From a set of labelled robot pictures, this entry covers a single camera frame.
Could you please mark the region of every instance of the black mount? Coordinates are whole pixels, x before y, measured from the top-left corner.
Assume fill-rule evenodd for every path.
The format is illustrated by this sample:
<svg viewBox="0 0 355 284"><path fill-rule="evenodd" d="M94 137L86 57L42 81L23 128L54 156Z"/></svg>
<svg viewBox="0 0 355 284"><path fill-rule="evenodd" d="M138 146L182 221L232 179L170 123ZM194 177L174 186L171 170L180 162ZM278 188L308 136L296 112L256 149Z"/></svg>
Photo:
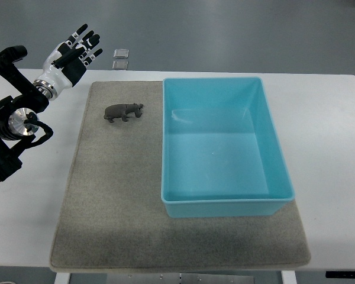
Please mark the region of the black mount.
<svg viewBox="0 0 355 284"><path fill-rule="evenodd" d="M16 98L7 96L0 100L0 182L21 168L22 162L18 157L24 150L45 142L53 135L50 127L34 120L30 123L38 124L45 131L45 135L36 142L33 142L35 135L20 136L8 129L9 116L16 109L29 108L39 113L49 105L49 100L14 66L15 62L26 55L27 50L24 46L12 46L0 52L0 75L21 92L21 95ZM19 140L19 142L10 149L2 139Z"/></svg>

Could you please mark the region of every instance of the white table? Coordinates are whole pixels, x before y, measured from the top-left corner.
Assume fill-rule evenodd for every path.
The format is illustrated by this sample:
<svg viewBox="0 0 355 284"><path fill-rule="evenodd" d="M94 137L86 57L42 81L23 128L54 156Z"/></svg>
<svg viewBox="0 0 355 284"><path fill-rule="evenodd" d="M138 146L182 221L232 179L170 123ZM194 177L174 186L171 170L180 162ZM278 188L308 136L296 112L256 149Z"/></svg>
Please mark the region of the white table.
<svg viewBox="0 0 355 284"><path fill-rule="evenodd" d="M33 81L41 70L23 69ZM355 76L89 70L39 115L54 136L26 150L0 183L0 265L49 266L49 253L89 88L94 81L261 77L296 192L310 263L355 270ZM0 77L0 99L19 93Z"/></svg>

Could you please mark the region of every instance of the hippopotamus figurine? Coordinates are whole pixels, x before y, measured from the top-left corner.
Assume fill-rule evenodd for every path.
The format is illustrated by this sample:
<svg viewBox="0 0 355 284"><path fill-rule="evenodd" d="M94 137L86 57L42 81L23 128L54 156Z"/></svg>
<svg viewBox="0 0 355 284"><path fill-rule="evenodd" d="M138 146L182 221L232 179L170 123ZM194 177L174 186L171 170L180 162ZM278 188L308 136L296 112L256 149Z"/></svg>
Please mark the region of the hippopotamus figurine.
<svg viewBox="0 0 355 284"><path fill-rule="evenodd" d="M133 112L135 117L141 117L143 104L118 104L111 105L105 109L104 119L108 120L110 123L113 123L114 118L122 118L122 121L128 121L129 117L127 114Z"/></svg>

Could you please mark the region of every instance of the blue plastic bin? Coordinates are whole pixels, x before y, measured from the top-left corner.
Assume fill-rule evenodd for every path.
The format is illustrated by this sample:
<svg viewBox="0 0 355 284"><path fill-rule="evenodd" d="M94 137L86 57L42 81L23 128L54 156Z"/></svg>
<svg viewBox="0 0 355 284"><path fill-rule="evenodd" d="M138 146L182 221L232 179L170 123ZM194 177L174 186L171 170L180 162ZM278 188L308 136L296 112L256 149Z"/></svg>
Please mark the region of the blue plastic bin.
<svg viewBox="0 0 355 284"><path fill-rule="evenodd" d="M272 215L294 199L260 78L163 81L170 217Z"/></svg>

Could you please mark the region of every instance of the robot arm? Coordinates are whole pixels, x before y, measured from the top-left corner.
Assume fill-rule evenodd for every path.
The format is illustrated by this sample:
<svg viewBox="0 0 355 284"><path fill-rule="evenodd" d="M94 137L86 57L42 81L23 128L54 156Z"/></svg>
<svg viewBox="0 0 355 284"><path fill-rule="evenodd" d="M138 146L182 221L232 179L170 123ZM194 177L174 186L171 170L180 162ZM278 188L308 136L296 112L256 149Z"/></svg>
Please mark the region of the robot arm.
<svg viewBox="0 0 355 284"><path fill-rule="evenodd" d="M34 83L14 66L27 55L24 46L0 52L0 75L21 93L16 98L8 96L0 100L0 182L21 168L18 156L24 150L44 143L53 135L53 130L38 120L37 113L43 112L62 90L75 86L89 64L102 53L99 49L91 54L100 36L93 31L83 36L87 27L86 24L81 26L54 49L43 64L43 73ZM39 127L45 135L33 142ZM10 149L3 140L19 142Z"/></svg>

